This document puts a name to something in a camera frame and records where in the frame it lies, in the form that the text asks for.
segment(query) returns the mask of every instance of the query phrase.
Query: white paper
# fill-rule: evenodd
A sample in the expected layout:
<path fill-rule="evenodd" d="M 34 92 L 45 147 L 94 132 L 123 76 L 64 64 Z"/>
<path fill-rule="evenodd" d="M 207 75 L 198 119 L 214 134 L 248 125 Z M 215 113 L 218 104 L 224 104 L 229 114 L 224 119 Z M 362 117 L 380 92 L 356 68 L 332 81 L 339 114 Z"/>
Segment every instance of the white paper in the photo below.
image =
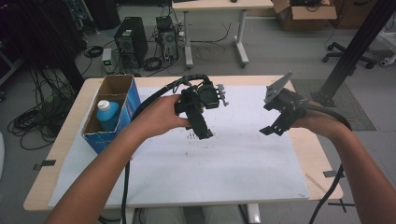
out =
<path fill-rule="evenodd" d="M 138 89 L 142 101 L 157 90 Z M 192 130 L 179 128 L 148 139 L 136 151 L 128 204 L 258 203 L 309 197 L 288 134 L 259 132 L 279 115 L 263 108 L 266 88 L 228 86 L 225 90 L 230 104 L 203 114 L 213 137 L 199 140 Z M 78 131 L 49 206 L 59 201 L 95 156 Z M 123 178 L 121 174 L 107 206 L 120 205 Z"/>

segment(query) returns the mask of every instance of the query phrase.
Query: floor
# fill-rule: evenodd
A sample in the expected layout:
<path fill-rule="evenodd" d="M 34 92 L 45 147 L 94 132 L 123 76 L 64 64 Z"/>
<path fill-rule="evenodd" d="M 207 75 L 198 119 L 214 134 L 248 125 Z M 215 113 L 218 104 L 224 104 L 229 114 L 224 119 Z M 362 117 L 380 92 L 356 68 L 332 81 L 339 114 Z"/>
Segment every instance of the floor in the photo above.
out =
<path fill-rule="evenodd" d="M 145 22 L 146 33 L 151 35 L 153 17 L 161 14 L 158 8 L 120 7 L 120 17 L 134 15 L 148 18 Z M 225 24 L 192 25 L 191 36 L 195 40 L 217 40 L 226 35 Z M 88 45 L 102 46 L 112 40 L 116 29 L 102 31 L 101 34 L 87 34 Z M 337 59 L 330 59 L 323 63 L 321 59 L 326 53 L 325 46 L 337 41 L 347 45 L 356 30 L 334 30 L 327 24 L 322 31 L 316 32 L 284 32 L 273 18 L 249 18 L 244 32 L 243 43 L 249 57 L 250 64 L 242 68 L 239 56 L 233 46 L 233 34 L 236 34 L 237 24 L 231 25 L 230 33 L 216 45 L 207 43 L 193 43 L 194 67 L 186 69 L 184 58 L 173 66 L 154 74 L 154 72 L 135 70 L 142 77 L 146 76 L 175 76 L 187 74 L 206 74 L 209 76 L 234 75 L 283 75 L 289 70 L 294 71 L 294 78 L 326 79 Z M 155 50 L 154 43 L 149 44 L 147 57 L 152 57 Z M 391 54 L 380 43 L 374 43 L 368 56 L 383 60 Z M 85 78 L 103 77 L 105 72 L 100 59 L 93 59 Z M 82 72 L 87 69 L 90 60 L 82 53 L 76 58 L 76 65 Z M 376 127 L 374 132 L 355 132 L 374 157 L 375 161 L 396 186 L 396 64 L 387 67 L 376 65 L 373 69 L 364 68 L 358 63 L 353 76 L 346 79 L 346 84 L 357 98 L 361 107 Z M 35 86 L 29 75 L 28 67 L 23 66 L 6 83 L 0 87 L 6 92 L 7 99 L 0 102 L 0 132 L 6 145 L 6 159 L 3 175 L 0 180 L 0 223 L 43 223 L 48 212 L 28 212 L 23 209 L 23 202 L 38 174 L 34 170 L 37 163 L 43 161 L 50 150 L 44 147 L 39 150 L 28 151 L 20 146 L 20 138 L 7 131 L 8 124 L 19 114 L 35 105 Z M 40 144 L 41 137 L 32 133 L 25 139 L 26 146 L 34 147 Z M 319 137 L 326 155 L 334 169 L 339 165 L 339 159 L 332 144 Z M 345 193 L 344 203 L 353 203 L 346 179 L 341 180 Z M 260 212 L 262 223 L 307 223 L 317 202 L 279 202 L 261 203 Z M 186 211 L 189 223 L 201 223 L 199 209 L 189 208 Z M 105 217 L 117 217 L 118 210 L 105 211 Z M 317 223 L 360 223 L 356 209 L 325 204 L 320 210 Z"/>

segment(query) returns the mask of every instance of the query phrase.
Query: white desk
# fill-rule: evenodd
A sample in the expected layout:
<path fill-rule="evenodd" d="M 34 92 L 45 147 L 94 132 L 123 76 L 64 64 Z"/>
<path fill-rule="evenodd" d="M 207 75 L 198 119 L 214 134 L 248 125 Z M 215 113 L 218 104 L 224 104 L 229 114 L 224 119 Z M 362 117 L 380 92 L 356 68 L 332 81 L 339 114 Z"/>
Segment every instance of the white desk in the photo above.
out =
<path fill-rule="evenodd" d="M 270 85 L 279 78 L 280 76 L 210 77 L 215 84 L 223 83 L 225 86 Z M 138 87 L 158 87 L 174 80 L 174 77 L 141 77 L 135 79 Z M 101 83 L 101 78 L 91 78 L 85 81 L 47 157 L 47 160 L 56 160 L 56 163 L 54 166 L 42 167 L 23 205 L 26 210 L 43 211 L 51 209 L 49 201 L 57 184 L 64 159 L 75 141 L 78 128 Z M 292 129 L 289 134 L 308 186 L 310 194 L 308 200 L 318 200 L 332 183 L 332 178 L 326 178 L 322 172 L 329 171 L 332 167 L 314 134 L 303 129 Z M 337 187 L 331 199 L 339 199 L 342 196 L 343 191 L 340 187 Z"/>
<path fill-rule="evenodd" d="M 245 66 L 246 64 L 248 64 L 248 56 L 242 44 L 242 35 L 244 33 L 247 10 L 250 8 L 268 8 L 272 6 L 273 3 L 271 2 L 271 0 L 239 0 L 236 3 L 232 3 L 230 0 L 197 0 L 190 2 L 173 3 L 172 7 L 175 11 L 184 12 L 184 50 L 186 55 L 186 66 L 189 68 L 193 66 L 189 33 L 189 11 L 210 10 L 211 13 L 220 14 L 221 11 L 219 10 L 241 10 L 238 36 L 235 37 L 235 45 L 238 49 L 239 56 L 241 57 L 242 66 Z"/>

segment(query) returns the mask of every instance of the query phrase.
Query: chair leg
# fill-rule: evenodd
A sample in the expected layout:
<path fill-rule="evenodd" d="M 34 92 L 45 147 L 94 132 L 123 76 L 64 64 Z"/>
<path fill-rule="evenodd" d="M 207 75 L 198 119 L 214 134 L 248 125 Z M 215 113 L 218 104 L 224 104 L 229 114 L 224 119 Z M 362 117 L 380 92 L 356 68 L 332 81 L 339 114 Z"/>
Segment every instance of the chair leg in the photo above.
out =
<path fill-rule="evenodd" d="M 327 53 L 326 56 L 322 59 L 322 61 L 323 61 L 324 63 L 326 63 L 327 61 L 329 61 L 329 58 L 331 58 L 331 57 L 341 57 L 341 56 L 343 56 L 344 51 L 347 50 L 345 47 L 341 46 L 340 44 L 338 44 L 338 43 L 336 43 L 336 42 L 332 42 L 332 43 L 327 47 L 328 50 L 332 50 L 332 49 L 334 49 L 334 48 L 340 50 L 341 52 Z M 365 57 L 365 56 L 361 56 L 361 57 L 359 58 L 359 60 L 361 60 L 361 61 L 363 61 L 363 62 L 366 63 L 366 68 L 367 68 L 367 69 L 372 69 L 372 68 L 374 67 L 374 65 L 377 64 L 377 61 L 376 61 L 376 60 L 367 58 L 367 57 Z"/>

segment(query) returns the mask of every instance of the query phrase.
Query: cardboard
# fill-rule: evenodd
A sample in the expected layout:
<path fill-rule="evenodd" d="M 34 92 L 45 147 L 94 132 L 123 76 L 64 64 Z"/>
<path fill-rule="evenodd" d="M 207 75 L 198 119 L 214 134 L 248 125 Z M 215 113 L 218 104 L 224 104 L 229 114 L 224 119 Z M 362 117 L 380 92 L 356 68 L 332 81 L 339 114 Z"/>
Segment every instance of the cardboard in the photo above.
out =
<path fill-rule="evenodd" d="M 292 7 L 288 0 L 273 0 L 276 20 L 285 31 L 316 31 L 337 18 L 335 6 L 323 0 L 318 7 Z"/>
<path fill-rule="evenodd" d="M 332 25 L 337 29 L 359 29 L 377 0 L 334 0 L 337 19 Z"/>
<path fill-rule="evenodd" d="M 117 102 L 121 107 L 119 122 L 113 132 L 104 132 L 96 117 L 97 104 L 101 100 Z M 131 122 L 132 115 L 139 105 L 140 98 L 133 76 L 106 76 L 93 100 L 87 120 L 81 131 L 82 137 L 97 154 L 101 153 L 120 130 Z"/>

